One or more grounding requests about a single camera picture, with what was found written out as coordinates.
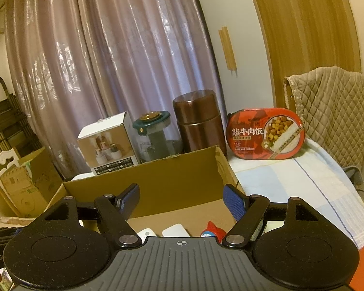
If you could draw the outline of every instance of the black circular disc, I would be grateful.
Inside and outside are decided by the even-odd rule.
[[[62,290],[97,275],[107,265],[109,254],[103,236],[79,226],[61,229],[58,235],[48,228],[40,228],[39,233],[26,228],[8,242],[3,258],[17,284]]]
[[[337,231],[278,228],[256,241],[253,258],[280,284],[312,290],[336,287],[352,277],[358,263],[356,247]]]

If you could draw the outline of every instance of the curtain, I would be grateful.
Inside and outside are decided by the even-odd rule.
[[[88,171],[76,137],[128,111],[173,115],[198,89],[222,99],[196,0],[7,0],[6,41],[16,95],[64,176]]]

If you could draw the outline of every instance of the product box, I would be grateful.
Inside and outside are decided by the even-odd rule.
[[[230,117],[226,138],[239,158],[282,160],[301,149],[305,131],[300,117],[289,109],[246,109]]]
[[[5,196],[21,218],[36,218],[46,208],[62,179],[51,163],[48,152],[41,148],[18,160],[0,177]]]
[[[161,236],[164,229],[180,223],[191,236],[200,236],[208,221],[225,231],[235,225],[222,192],[225,184],[236,186],[237,179],[218,146],[63,183],[49,206],[67,195],[86,202],[120,194],[132,183],[140,186],[139,204],[128,220],[136,232],[151,228]]]
[[[84,127],[78,145],[95,175],[138,165],[134,131],[127,112],[101,119]]]

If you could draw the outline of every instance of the red food package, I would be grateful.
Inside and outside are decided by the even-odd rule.
[[[246,109],[229,119],[226,138],[242,159],[288,159],[305,141],[298,115],[285,108]]]

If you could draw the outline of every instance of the quilted chair cover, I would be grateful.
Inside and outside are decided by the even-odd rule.
[[[306,135],[345,168],[361,170],[364,158],[364,76],[339,67],[320,67],[284,79]]]

